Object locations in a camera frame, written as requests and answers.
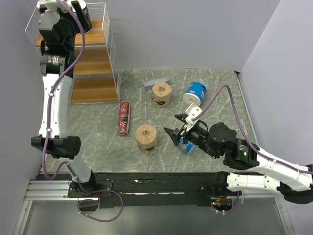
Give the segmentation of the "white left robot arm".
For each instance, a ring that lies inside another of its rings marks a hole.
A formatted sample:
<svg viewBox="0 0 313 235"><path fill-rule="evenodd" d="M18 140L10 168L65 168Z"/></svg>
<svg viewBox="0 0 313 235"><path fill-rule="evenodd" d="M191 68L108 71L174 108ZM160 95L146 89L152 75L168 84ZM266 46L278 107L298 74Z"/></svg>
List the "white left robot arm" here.
<svg viewBox="0 0 313 235"><path fill-rule="evenodd" d="M70 136L67 130L67 98L73 82L74 66L82 57L86 41L75 55L75 37L92 29L87 3L84 0L40 0L39 16L40 66L44 84L44 107L41 127L31 145L42 151L42 171L46 179L54 180L57 173L49 174L46 157L51 155L65 165L72 177L70 189L86 197L93 196L97 184L93 171L79 156L81 140Z"/></svg>

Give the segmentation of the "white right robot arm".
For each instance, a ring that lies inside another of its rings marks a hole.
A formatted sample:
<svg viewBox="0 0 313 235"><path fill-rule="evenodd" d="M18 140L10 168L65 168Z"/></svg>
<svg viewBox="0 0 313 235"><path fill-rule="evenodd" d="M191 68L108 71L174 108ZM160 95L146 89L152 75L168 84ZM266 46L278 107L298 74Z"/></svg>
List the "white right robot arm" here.
<svg viewBox="0 0 313 235"><path fill-rule="evenodd" d="M165 127L174 145L181 140L191 142L214 159L224 157L223 164L248 175L229 173L214 183L214 191L225 195L228 191L269 193L281 195L295 204L308 204L313 201L313 166L301 166L282 160L260 148L237 138L237 132L222 122L208 127L198 120L189 125L186 115L175 116L184 125L180 129Z"/></svg>

